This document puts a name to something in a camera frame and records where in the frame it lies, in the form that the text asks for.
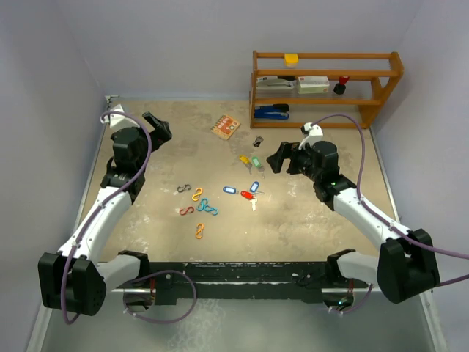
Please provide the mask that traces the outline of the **green tag key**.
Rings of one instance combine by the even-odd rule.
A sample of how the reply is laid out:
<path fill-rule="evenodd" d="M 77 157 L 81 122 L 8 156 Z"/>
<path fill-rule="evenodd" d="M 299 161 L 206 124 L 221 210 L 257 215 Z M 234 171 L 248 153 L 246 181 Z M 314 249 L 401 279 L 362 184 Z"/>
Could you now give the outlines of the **green tag key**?
<path fill-rule="evenodd" d="M 265 178 L 265 168 L 263 164 L 261 163 L 261 161 L 256 156 L 253 156 L 251 160 L 252 160 L 252 164 L 256 167 L 256 169 L 259 171 L 262 177 Z"/>

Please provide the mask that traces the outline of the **teal carabiner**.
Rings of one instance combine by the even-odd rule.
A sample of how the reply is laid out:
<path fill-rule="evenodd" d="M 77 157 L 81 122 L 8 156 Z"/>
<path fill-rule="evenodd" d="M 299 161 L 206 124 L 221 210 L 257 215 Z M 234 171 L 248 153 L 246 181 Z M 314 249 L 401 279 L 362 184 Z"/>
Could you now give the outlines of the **teal carabiner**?
<path fill-rule="evenodd" d="M 203 198 L 203 199 L 201 199 L 200 203 L 197 205 L 197 210 L 198 211 L 207 211 L 207 209 L 209 207 L 210 206 L 208 205 L 208 199 Z"/>
<path fill-rule="evenodd" d="M 219 210 L 217 208 L 213 208 L 209 205 L 204 206 L 204 211 L 211 213 L 212 215 L 216 216 L 218 215 Z"/>

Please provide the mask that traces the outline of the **red carabiner clip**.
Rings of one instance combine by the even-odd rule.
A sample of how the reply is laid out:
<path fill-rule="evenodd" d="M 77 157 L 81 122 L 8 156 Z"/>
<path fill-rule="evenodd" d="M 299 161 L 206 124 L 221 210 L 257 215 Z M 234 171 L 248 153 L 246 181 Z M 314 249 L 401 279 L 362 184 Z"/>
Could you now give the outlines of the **red carabiner clip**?
<path fill-rule="evenodd" d="M 189 206 L 189 207 L 186 207 L 186 208 L 181 208 L 181 209 L 179 210 L 179 214 L 180 214 L 181 216 L 185 216 L 185 215 L 188 215 L 188 214 L 190 214 L 190 213 L 193 213 L 194 211 L 195 211 L 194 207 Z"/>

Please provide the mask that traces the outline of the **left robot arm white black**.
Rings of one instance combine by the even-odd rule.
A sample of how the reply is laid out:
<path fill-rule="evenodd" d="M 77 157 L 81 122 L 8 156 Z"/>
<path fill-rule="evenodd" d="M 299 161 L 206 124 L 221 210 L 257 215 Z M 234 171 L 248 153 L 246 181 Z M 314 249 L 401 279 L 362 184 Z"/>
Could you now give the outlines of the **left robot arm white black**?
<path fill-rule="evenodd" d="M 113 260 L 99 264 L 101 252 L 115 226 L 133 205 L 145 177 L 149 158 L 171 140 L 169 123 L 149 112 L 138 121 L 131 115 L 110 110 L 100 122 L 113 130 L 113 156 L 97 198 L 84 220 L 67 242 L 55 253 L 44 253 L 38 262 L 43 305 L 57 309 L 67 325 L 76 317 L 93 316 L 103 305 L 107 293 L 126 282 L 134 287 L 148 284 L 151 270 L 144 253 L 123 251 Z"/>

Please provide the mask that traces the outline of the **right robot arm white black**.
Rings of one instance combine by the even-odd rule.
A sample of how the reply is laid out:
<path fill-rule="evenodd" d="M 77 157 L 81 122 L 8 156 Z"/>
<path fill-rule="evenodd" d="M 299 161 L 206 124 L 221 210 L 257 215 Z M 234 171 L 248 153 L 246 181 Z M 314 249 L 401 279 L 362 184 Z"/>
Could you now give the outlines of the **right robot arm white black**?
<path fill-rule="evenodd" d="M 321 141 L 300 148 L 298 143 L 282 142 L 267 163 L 279 173 L 284 161 L 289 161 L 288 174 L 310 179 L 317 199 L 350 221 L 379 251 L 376 257 L 353 249 L 328 256 L 325 275 L 331 285 L 342 287 L 357 279 L 378 286 L 398 304 L 440 284 L 431 236 L 397 224 L 358 195 L 356 184 L 340 172 L 335 144 Z"/>

